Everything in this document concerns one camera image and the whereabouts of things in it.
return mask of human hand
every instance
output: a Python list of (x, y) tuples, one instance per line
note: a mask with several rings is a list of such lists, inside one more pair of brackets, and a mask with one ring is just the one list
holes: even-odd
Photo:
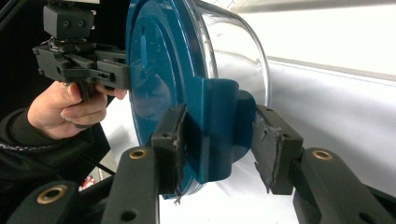
[(65, 86), (55, 81), (32, 102), (27, 118), (29, 123), (52, 139), (72, 137), (83, 129), (102, 121), (106, 116), (107, 95), (122, 100), (126, 91), (107, 90), (102, 84), (95, 84), (95, 94), (89, 101), (81, 102), (81, 94), (76, 83)]

